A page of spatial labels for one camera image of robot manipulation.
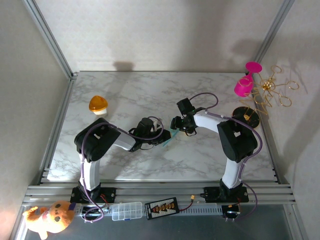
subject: pink cup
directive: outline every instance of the pink cup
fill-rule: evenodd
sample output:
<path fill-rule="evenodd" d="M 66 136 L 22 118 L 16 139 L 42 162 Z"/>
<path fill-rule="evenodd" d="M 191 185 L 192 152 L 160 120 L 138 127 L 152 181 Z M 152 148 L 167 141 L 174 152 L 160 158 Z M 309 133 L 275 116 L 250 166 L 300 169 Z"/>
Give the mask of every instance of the pink cup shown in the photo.
<path fill-rule="evenodd" d="M 252 76 L 243 76 L 235 85 L 234 92 L 239 97 L 247 97 L 254 87 L 254 80 Z"/>

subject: white marble surface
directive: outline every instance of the white marble surface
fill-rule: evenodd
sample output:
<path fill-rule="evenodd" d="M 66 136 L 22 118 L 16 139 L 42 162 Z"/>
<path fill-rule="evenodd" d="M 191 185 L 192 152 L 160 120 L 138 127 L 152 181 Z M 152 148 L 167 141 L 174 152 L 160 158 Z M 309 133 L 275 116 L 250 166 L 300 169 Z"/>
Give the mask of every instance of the white marble surface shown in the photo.
<path fill-rule="evenodd" d="M 176 103 L 201 92 L 218 96 L 220 102 L 211 112 L 230 116 L 242 105 L 233 92 L 242 76 L 243 73 L 80 72 L 47 178 L 50 181 L 79 179 L 80 159 L 74 138 L 98 118 L 88 108 L 94 95 L 103 96 L 109 103 L 106 120 L 124 130 L 136 127 L 141 118 L 148 116 L 162 118 L 169 129 L 172 118 L 180 115 Z M 195 107 L 214 102 L 210 95 L 192 100 Z M 219 136 L 204 128 L 197 128 L 197 132 L 193 137 L 179 132 L 165 147 L 158 145 L 148 151 L 131 153 L 113 146 L 101 159 L 100 177 L 104 180 L 219 180 L 226 166 Z M 264 145 L 261 153 L 248 161 L 243 178 L 273 180 L 272 168 Z"/>

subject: orange plush toy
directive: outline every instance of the orange plush toy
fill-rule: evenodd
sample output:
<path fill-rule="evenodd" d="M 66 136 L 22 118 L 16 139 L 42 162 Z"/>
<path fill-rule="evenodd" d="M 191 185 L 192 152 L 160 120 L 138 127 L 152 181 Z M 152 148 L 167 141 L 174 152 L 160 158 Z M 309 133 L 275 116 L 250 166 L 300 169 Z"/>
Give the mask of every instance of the orange plush toy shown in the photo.
<path fill-rule="evenodd" d="M 33 232 L 39 233 L 42 240 L 47 239 L 48 233 L 60 233 L 66 229 L 75 216 L 76 203 L 56 201 L 49 209 L 40 208 L 40 215 L 35 212 L 37 206 L 23 213 L 26 227 Z"/>

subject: purple cable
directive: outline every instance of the purple cable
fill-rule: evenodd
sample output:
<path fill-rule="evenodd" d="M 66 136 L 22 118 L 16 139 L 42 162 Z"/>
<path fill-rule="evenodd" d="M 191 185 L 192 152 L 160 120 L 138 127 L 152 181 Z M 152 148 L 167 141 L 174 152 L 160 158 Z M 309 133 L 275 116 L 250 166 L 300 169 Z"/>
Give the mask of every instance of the purple cable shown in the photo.
<path fill-rule="evenodd" d="M 201 92 L 201 93 L 198 93 L 198 94 L 194 95 L 193 97 L 191 97 L 189 100 L 191 101 L 191 100 L 194 99 L 195 97 L 198 97 L 198 96 L 204 95 L 204 94 L 212 95 L 212 96 L 214 96 L 215 99 L 216 99 L 216 103 L 215 103 L 214 105 L 212 105 L 212 106 L 208 106 L 208 107 L 205 109 L 206 111 L 207 111 L 208 109 L 212 109 L 212 108 L 214 108 L 215 106 L 218 105 L 219 99 L 218 99 L 217 95 L 215 95 L 215 94 L 212 93 L 212 92 Z"/>
<path fill-rule="evenodd" d="M 85 159 L 86 159 L 86 158 L 85 158 L 85 156 L 84 156 L 82 153 L 85 151 L 85 143 L 86 143 L 86 141 L 87 141 L 87 139 L 88 139 L 89 134 L 90 134 L 93 130 L 95 130 L 96 128 L 101 127 L 101 126 L 104 126 L 104 125 L 107 125 L 107 126 L 110 126 L 110 127 L 114 128 L 114 129 L 117 129 L 117 130 L 119 130 L 119 131 L 121 131 L 121 132 L 123 132 L 123 133 L 125 133 L 125 134 L 127 134 L 127 135 L 129 135 L 129 136 L 131 136 L 131 137 L 133 137 L 133 138 L 136 138 L 136 139 L 141 139 L 141 140 L 153 140 L 153 139 L 158 138 L 158 137 L 163 133 L 163 131 L 164 131 L 164 125 L 163 125 L 163 123 L 160 121 L 159 118 L 157 118 L 157 117 L 155 117 L 155 116 L 149 116 L 148 119 L 150 119 L 150 118 L 154 118 L 154 119 L 158 120 L 158 121 L 160 122 L 161 127 L 162 127 L 161 132 L 160 132 L 157 136 L 155 136 L 155 137 L 151 137 L 151 138 L 137 137 L 137 136 L 134 136 L 134 135 L 132 135 L 132 134 L 130 134 L 130 133 L 122 130 L 122 129 L 119 128 L 119 127 L 116 127 L 115 125 L 113 125 L 113 124 L 111 124 L 111 123 L 109 123 L 109 122 L 102 122 L 102 123 L 98 123 L 97 125 L 94 125 L 94 126 L 91 127 L 91 128 L 86 132 L 86 134 L 84 135 L 84 138 L 83 138 L 83 141 L 82 141 L 82 146 L 81 146 L 82 160 L 81 160 L 81 169 L 80 169 L 80 172 L 81 172 L 81 177 L 80 177 L 80 179 L 82 180 L 82 184 L 83 184 L 83 188 L 84 188 L 84 193 L 85 193 L 86 197 L 87 197 L 88 200 L 94 205 L 94 207 L 90 208 L 90 209 L 89 209 L 88 211 L 86 211 L 86 213 L 84 214 L 84 217 L 83 217 L 83 218 L 84 218 L 84 221 L 85 221 L 85 222 L 94 223 L 94 222 L 97 222 L 97 221 L 103 219 L 104 216 L 105 216 L 105 213 L 104 213 L 104 211 L 102 210 L 102 208 L 101 208 L 97 203 L 95 203 L 95 201 L 93 201 L 92 198 L 89 196 L 88 191 L 87 191 L 86 181 L 85 181 Z M 98 210 L 101 212 L 101 215 L 100 215 L 99 217 L 93 219 L 93 220 L 87 220 L 87 214 L 88 214 L 89 212 L 91 212 L 92 210 L 96 210 L 96 209 L 98 209 Z"/>
<path fill-rule="evenodd" d="M 261 151 L 262 145 L 263 145 L 262 138 L 261 138 L 261 136 L 259 135 L 259 133 L 257 133 L 256 130 L 254 130 L 252 127 L 250 127 L 249 125 L 245 124 L 244 122 L 239 121 L 238 119 L 235 119 L 235 118 L 232 118 L 232 117 L 228 117 L 228 116 L 222 116 L 222 115 L 219 115 L 219 114 L 216 114 L 216 113 L 212 113 L 212 112 L 208 112 L 208 111 L 206 111 L 206 114 L 208 114 L 208 115 L 210 115 L 210 116 L 213 116 L 213 117 L 216 117 L 216 118 L 221 118 L 221 119 L 227 119 L 227 120 L 234 121 L 234 122 L 236 122 L 237 124 L 240 124 L 240 125 L 248 128 L 249 130 L 251 130 L 251 131 L 257 136 L 257 138 L 258 138 L 258 140 L 259 140 L 259 148 L 258 148 L 258 150 L 255 151 L 255 153 L 253 153 L 252 155 L 247 156 L 247 157 L 243 160 L 242 165 L 241 165 L 241 167 L 240 167 L 240 171 L 239 171 L 239 179 L 240 179 L 240 181 L 241 181 L 244 185 L 246 185 L 246 186 L 252 191 L 252 193 L 253 193 L 253 195 L 254 195 L 254 198 L 255 198 L 254 208 L 253 208 L 248 214 L 246 214 L 245 216 L 236 218 L 236 221 L 239 221 L 239 220 L 241 220 L 241 219 L 244 219 L 244 218 L 250 216 L 250 215 L 256 210 L 256 208 L 257 208 L 257 206 L 258 206 L 257 194 L 256 194 L 256 192 L 253 190 L 253 188 L 252 188 L 251 186 L 249 186 L 247 183 L 245 183 L 244 181 L 242 181 L 242 173 L 243 173 L 243 171 L 244 171 L 244 169 L 245 169 L 245 164 L 246 164 L 246 162 L 247 162 L 250 158 L 253 158 L 254 156 L 256 156 L 256 155 Z"/>

